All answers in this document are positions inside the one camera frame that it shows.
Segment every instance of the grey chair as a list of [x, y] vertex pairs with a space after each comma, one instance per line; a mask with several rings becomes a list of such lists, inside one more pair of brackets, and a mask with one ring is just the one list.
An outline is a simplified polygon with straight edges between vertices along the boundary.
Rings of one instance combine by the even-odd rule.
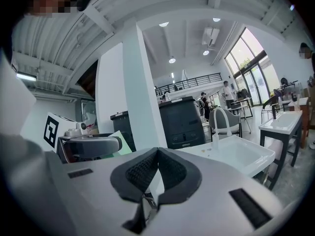
[[[239, 134], [239, 137], [242, 137], [242, 124], [241, 124], [241, 115], [234, 115], [229, 110], [223, 109], [227, 115], [227, 119], [230, 125], [230, 129], [232, 134]], [[210, 112], [209, 115], [209, 125], [211, 127], [211, 141], [212, 135], [215, 134], [215, 118], [214, 118], [214, 111]], [[226, 135], [227, 128], [224, 115], [221, 111], [217, 111], [217, 128], [219, 135]]]

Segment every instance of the ceiling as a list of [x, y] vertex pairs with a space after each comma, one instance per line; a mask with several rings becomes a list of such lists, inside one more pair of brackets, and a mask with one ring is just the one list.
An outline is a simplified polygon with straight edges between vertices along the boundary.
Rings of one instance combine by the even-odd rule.
[[[81, 75], [122, 40], [124, 21], [135, 17], [147, 35], [154, 53], [150, 64], [178, 57], [199, 56], [205, 26], [223, 28], [234, 21], [253, 25], [284, 39], [297, 27], [295, 12], [284, 0], [92, 0], [84, 12], [61, 17], [26, 16], [12, 36], [13, 58], [18, 70], [37, 75], [31, 89], [52, 91], [74, 97], [89, 96], [76, 85]], [[222, 18], [218, 23], [213, 17]], [[169, 44], [159, 23], [169, 21]], [[207, 58], [216, 62], [218, 52]]]

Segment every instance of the concrete floor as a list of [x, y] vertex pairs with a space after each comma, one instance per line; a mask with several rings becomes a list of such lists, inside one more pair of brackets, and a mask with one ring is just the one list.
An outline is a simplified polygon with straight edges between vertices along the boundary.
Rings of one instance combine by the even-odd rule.
[[[252, 108], [253, 118], [248, 119], [248, 123], [252, 129], [249, 133], [249, 128], [244, 120], [242, 120], [243, 138], [253, 143], [259, 144], [260, 131], [258, 126], [261, 125], [261, 107]], [[246, 109], [246, 116], [250, 116], [249, 110]], [[263, 114], [263, 122], [268, 119], [267, 114]], [[210, 132], [205, 129], [207, 142], [211, 141]], [[307, 145], [304, 149], [299, 150], [299, 154], [294, 167], [290, 166], [291, 156], [286, 155], [289, 160], [284, 165], [278, 181], [272, 192], [279, 198], [283, 206], [287, 206], [291, 202], [302, 198], [305, 194], [315, 173], [315, 150], [309, 148], [308, 144], [315, 140], [315, 130], [310, 130], [307, 138]], [[272, 143], [272, 138], [266, 138], [265, 146], [268, 147]]]

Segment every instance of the white washbasin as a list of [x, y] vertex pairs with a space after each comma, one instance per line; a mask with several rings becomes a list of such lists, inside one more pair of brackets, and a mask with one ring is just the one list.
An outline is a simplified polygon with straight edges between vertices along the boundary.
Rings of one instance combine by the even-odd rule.
[[219, 140], [219, 150], [212, 143], [178, 149], [190, 154], [226, 163], [253, 177], [275, 160], [274, 151], [236, 135]]
[[259, 129], [277, 132], [282, 134], [291, 134], [298, 120], [302, 115], [302, 111], [280, 112], [276, 115], [276, 119], [269, 119], [259, 126]]

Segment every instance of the ceiling light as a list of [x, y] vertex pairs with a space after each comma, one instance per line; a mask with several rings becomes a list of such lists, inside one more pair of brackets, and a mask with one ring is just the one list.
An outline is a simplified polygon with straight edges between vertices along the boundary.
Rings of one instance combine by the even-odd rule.
[[174, 63], [176, 61], [175, 58], [171, 58], [168, 62], [170, 62], [171, 64]]
[[22, 80], [36, 81], [36, 76], [35, 75], [31, 75], [31, 74], [27, 74], [27, 73], [18, 72], [16, 74], [16, 77], [18, 77], [18, 78], [20, 78]]
[[161, 26], [161, 27], [165, 27], [165, 26], [167, 26], [167, 25], [168, 25], [168, 23], [169, 23], [169, 22], [165, 22], [165, 23], [159, 24], [159, 26]]

